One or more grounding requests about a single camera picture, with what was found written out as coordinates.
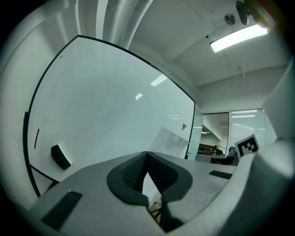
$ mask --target fluorescent light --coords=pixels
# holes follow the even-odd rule
[[[259,25],[253,25],[237,32],[234,32],[226,37],[218,39],[215,42],[210,43],[210,46],[214,50],[214,52],[218,52],[222,49],[230,47],[234,44],[243,42],[247,39],[252,39],[257,36],[266,35],[267,29],[260,27]]]
[[[138,95],[136,95],[135,100],[141,98],[142,96],[143,96],[142,94],[138,94]]]
[[[231,112],[231,113],[248,113],[248,112],[257,112],[257,110],[249,110],[249,111],[238,111],[238,112]]]
[[[153,82],[151,82],[151,85],[153,86],[157,86],[159,83],[162,83],[163,81],[165,81],[167,79],[167,77],[165,75],[160,75],[158,78],[156,78]]]
[[[254,117],[255,115],[246,115],[246,116],[232,116],[232,118],[244,118],[244,117]]]

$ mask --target white ceiling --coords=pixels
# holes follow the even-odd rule
[[[196,88],[243,72],[287,64],[290,53],[276,32],[214,53],[210,42],[244,27],[235,5],[236,0],[154,0],[130,48],[143,53],[139,45],[145,45],[146,56],[164,61],[171,71],[176,71],[176,66],[182,68]],[[227,13],[236,17],[233,26],[224,21]],[[147,55],[147,47],[161,58]]]

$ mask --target office room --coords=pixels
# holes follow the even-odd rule
[[[0,180],[24,231],[251,235],[285,220],[294,58],[280,8],[253,2],[22,3],[0,54]]]

